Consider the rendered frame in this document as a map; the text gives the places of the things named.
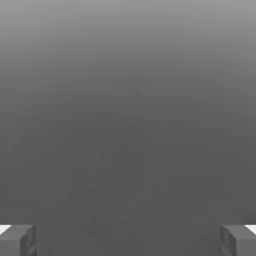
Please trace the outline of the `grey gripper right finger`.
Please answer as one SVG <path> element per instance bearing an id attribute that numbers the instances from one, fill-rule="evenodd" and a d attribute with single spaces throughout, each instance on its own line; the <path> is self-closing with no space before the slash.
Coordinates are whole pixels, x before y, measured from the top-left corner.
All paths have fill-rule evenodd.
<path id="1" fill-rule="evenodd" d="M 256 256 L 256 224 L 221 225 L 220 256 Z"/>

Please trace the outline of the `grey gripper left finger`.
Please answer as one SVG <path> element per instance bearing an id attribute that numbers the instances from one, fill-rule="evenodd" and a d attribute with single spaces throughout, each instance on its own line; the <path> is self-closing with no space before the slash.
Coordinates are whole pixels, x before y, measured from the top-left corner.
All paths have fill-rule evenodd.
<path id="1" fill-rule="evenodd" d="M 0 224 L 0 256 L 38 256 L 37 226 Z"/>

